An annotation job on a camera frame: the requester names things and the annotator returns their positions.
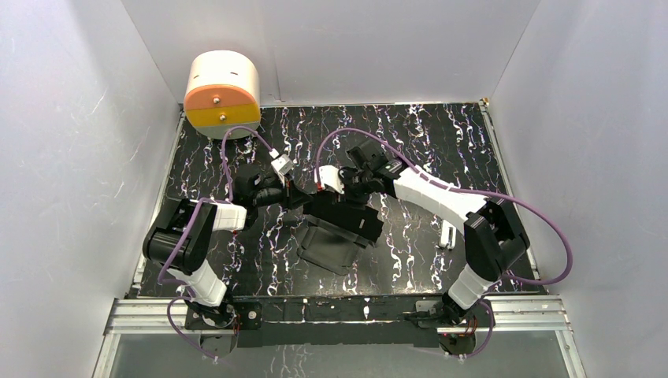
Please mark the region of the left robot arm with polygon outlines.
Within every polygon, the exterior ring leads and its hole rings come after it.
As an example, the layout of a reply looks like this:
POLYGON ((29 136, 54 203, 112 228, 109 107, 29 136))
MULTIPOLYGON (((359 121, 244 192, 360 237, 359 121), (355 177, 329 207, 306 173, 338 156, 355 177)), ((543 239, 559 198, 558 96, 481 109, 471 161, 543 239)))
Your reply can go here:
POLYGON ((178 286, 188 309, 215 328, 229 327, 238 314, 227 284, 207 260, 213 233, 248 229, 262 207, 298 209, 314 198, 291 173, 258 165, 243 165, 231 184, 230 200, 167 199, 143 242, 143 256, 160 267, 157 282, 178 286))

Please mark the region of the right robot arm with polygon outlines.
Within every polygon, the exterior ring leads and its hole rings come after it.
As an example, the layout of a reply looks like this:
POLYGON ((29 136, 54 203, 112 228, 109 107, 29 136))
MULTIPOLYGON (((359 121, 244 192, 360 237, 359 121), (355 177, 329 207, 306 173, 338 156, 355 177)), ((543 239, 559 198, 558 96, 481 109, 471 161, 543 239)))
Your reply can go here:
POLYGON ((316 168, 319 184, 341 198, 380 193, 419 206, 462 235, 466 263, 441 302, 419 309, 407 320, 463 326, 488 289, 527 251, 529 237, 511 200, 473 194, 414 166, 405 157, 388 159, 382 149, 357 146, 347 152, 351 167, 316 168))

